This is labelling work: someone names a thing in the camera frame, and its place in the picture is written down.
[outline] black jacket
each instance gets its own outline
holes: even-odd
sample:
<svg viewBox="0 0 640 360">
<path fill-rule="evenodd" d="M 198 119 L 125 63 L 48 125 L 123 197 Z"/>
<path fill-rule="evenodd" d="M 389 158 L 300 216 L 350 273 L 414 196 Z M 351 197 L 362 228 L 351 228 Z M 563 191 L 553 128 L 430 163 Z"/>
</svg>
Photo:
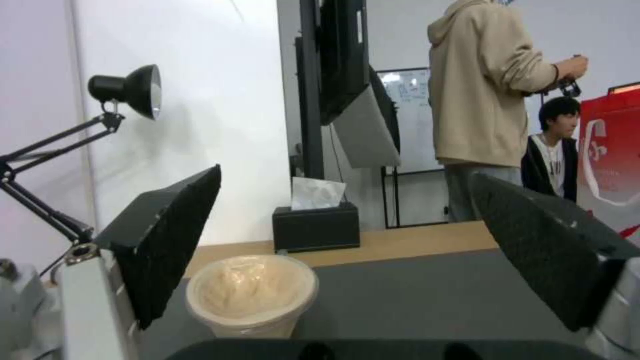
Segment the black jacket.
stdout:
<svg viewBox="0 0 640 360">
<path fill-rule="evenodd" d="M 565 165 L 564 198 L 575 202 L 578 178 L 578 151 L 575 148 L 575 140 L 563 139 L 562 151 Z M 542 154 L 531 137 L 527 141 L 527 152 L 522 158 L 522 184 L 527 189 L 539 193 L 556 194 L 551 187 Z"/>
</svg>

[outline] beige hoodie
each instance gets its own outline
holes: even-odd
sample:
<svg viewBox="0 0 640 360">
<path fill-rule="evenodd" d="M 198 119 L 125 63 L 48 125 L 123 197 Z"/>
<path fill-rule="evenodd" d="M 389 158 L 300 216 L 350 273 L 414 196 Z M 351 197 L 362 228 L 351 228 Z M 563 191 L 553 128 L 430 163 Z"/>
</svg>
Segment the beige hoodie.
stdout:
<svg viewBox="0 0 640 360">
<path fill-rule="evenodd" d="M 524 93 L 557 79 L 513 8 L 457 0 L 429 25 L 433 140 L 441 163 L 520 167 L 527 146 Z"/>
</svg>

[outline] young man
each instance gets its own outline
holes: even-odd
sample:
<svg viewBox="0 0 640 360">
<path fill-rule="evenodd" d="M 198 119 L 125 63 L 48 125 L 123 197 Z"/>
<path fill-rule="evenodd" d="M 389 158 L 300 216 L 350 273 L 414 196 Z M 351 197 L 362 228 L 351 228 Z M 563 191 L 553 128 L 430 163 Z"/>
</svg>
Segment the young man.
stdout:
<svg viewBox="0 0 640 360">
<path fill-rule="evenodd" d="M 540 108 L 542 133 L 529 137 L 522 158 L 526 188 L 575 202 L 578 152 L 571 136 L 579 117 L 580 103 L 571 97 L 557 97 Z"/>
<path fill-rule="evenodd" d="M 445 166 L 451 220 L 476 220 L 472 173 L 522 184 L 525 95 L 580 78 L 588 60 L 544 61 L 516 10 L 497 0 L 457 0 L 428 33 L 433 140 Z"/>
</svg>

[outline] black lamp shade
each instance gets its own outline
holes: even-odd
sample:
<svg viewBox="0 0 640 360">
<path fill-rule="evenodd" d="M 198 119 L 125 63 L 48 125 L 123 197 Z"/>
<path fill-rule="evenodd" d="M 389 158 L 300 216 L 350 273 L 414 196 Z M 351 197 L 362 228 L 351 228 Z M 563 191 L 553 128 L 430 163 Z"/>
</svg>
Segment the black lamp shade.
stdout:
<svg viewBox="0 0 640 360">
<path fill-rule="evenodd" d="M 157 65 L 146 65 L 126 78 L 96 75 L 89 80 L 89 94 L 101 104 L 126 102 L 140 115 L 156 120 L 162 106 L 160 71 Z"/>
</svg>

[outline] black hair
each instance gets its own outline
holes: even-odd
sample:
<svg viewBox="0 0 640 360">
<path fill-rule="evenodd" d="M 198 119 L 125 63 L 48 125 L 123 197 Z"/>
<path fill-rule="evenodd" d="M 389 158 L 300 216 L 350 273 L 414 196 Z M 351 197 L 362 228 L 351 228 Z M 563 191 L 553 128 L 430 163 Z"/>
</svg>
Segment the black hair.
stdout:
<svg viewBox="0 0 640 360">
<path fill-rule="evenodd" d="M 561 96 L 545 102 L 538 113 L 542 131 L 549 129 L 547 120 L 556 121 L 560 115 L 580 115 L 580 103 L 573 97 Z"/>
</svg>

